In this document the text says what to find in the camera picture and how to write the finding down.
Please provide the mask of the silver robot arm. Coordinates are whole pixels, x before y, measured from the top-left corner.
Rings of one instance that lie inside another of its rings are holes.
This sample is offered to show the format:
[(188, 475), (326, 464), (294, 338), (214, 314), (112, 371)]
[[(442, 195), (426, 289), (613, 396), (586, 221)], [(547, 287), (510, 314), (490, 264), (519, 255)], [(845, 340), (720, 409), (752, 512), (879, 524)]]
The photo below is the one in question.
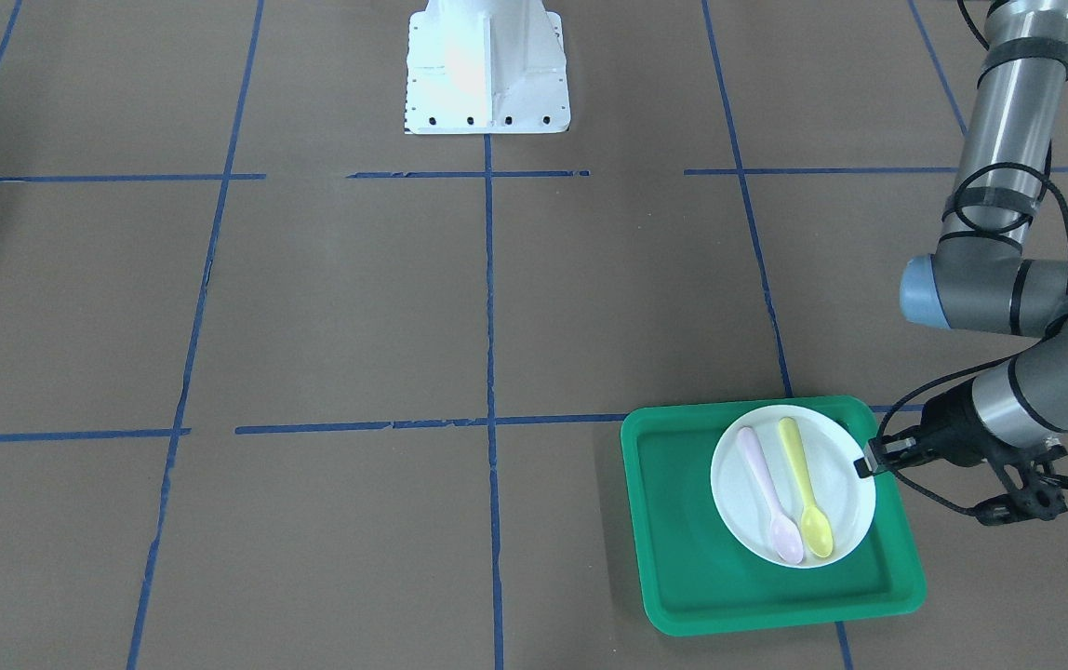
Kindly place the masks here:
[(989, 466), (1002, 490), (963, 507), (1005, 526), (1067, 509), (1057, 470), (1068, 434), (1068, 204), (1052, 178), (1053, 128), (1068, 84), (1068, 1), (994, 1), (969, 27), (984, 47), (954, 187), (932, 254), (904, 268), (909, 322), (1018, 336), (1028, 349), (927, 381), (917, 424), (879, 429), (855, 461), (861, 479), (943, 461)]

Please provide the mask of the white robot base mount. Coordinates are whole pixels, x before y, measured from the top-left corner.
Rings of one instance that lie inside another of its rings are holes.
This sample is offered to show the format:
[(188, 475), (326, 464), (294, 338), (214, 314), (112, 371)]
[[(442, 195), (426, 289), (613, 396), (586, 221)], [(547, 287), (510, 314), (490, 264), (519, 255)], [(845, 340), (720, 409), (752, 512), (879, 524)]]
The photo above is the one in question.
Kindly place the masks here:
[(565, 133), (561, 17), (541, 1), (428, 1), (407, 22), (405, 133)]

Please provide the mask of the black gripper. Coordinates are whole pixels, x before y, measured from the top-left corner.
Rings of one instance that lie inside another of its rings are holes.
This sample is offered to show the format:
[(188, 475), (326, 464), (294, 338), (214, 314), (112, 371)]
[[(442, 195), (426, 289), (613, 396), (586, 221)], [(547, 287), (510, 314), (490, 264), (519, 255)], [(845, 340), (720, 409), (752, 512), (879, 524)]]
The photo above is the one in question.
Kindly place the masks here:
[[(1005, 425), (986, 420), (969, 389), (952, 389), (925, 405), (917, 425), (895, 435), (879, 434), (878, 445), (867, 445), (854, 462), (858, 479), (895, 476), (951, 512), (999, 527), (1010, 523), (1056, 520), (1067, 512), (1064, 493), (1068, 476), (1058, 474), (1054, 462), (1067, 449), (1057, 434), (1035, 421)], [(958, 467), (988, 465), (1003, 490), (992, 499), (962, 507), (905, 476), (905, 470), (944, 461)]]

